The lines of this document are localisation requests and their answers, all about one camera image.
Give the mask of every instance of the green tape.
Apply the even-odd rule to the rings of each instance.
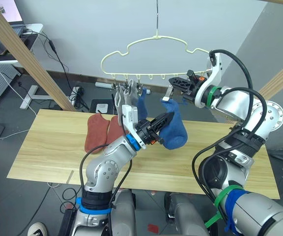
[[[217,213],[210,218],[210,220],[208,220],[206,223],[205,223],[205,227],[206,228],[209,228],[213,223],[215,223],[217,220],[219,219],[222,219],[221,217],[221,214],[219,211],[217,211]]]
[[[220,202],[224,199],[226,194],[231,192],[233,189],[243,189],[243,188],[240,185],[230,185],[229,187],[222,190],[220,192],[220,194],[215,199],[215,207],[217,208],[217,210],[218,210],[218,206],[219,206]],[[217,213],[210,220],[208,220],[205,223],[206,228],[209,228],[213,223],[215,223],[219,219],[222,219],[222,217],[221,217],[220,212],[217,211]]]
[[[212,95],[214,95],[214,92],[215,92],[217,89],[221,89],[221,87],[214,86],[214,87],[209,91],[208,97],[207,97],[207,104],[206,104],[206,107],[210,107]]]

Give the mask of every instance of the white cable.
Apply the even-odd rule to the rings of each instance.
[[[23,97],[20,96],[19,93],[10,85],[10,83],[6,80],[6,78],[3,76],[3,74],[0,72],[0,75],[4,78],[5,82],[10,86],[10,88],[27,104],[27,106],[32,110],[32,112],[37,116],[37,113],[29,106],[29,104],[23,99]]]
[[[48,184],[48,186],[49,186],[50,188],[57,188],[57,187],[59,187],[59,186],[60,186],[60,183],[58,183],[58,184],[57,184],[57,185],[55,185],[55,186],[50,185],[50,183],[49,183],[49,182],[47,182],[47,184]]]
[[[13,135],[20,134],[20,133],[24,133],[24,132],[27,132],[27,131],[29,131],[29,130],[27,129],[27,130],[19,131],[19,132],[17,132],[17,133],[10,134],[10,135],[8,135],[8,136],[6,136],[6,137],[3,137],[3,138],[0,138],[0,139],[6,139],[6,138],[11,137],[11,136],[13,136]]]

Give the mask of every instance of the wooden tabletop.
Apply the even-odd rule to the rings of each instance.
[[[93,115],[81,112],[40,110],[9,171],[8,178],[80,184],[79,163],[85,155],[87,120]],[[112,115],[103,115],[111,119]],[[160,144],[147,146],[133,159],[133,167],[123,188],[199,193],[191,170],[193,156],[229,132],[230,124],[183,121],[188,132],[185,146],[167,150]],[[202,155],[203,158],[213,151]],[[99,154],[89,155],[84,163]],[[273,199],[279,194],[265,146],[254,156],[245,189]],[[127,170],[122,169],[115,184]]]

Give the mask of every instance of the blue sock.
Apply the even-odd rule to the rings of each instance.
[[[179,106],[172,99],[169,99],[168,102],[161,102],[167,109],[167,112],[174,112],[170,124],[159,132],[159,137],[165,141],[163,146],[169,150],[182,147],[187,142],[187,132],[182,122]]]
[[[145,106],[146,90],[146,88],[142,88],[141,96],[137,101],[138,120],[146,119],[148,116],[148,112]]]

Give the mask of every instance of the shoe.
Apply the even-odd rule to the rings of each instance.
[[[28,229],[28,236],[47,236],[47,228],[41,222],[36,222]]]

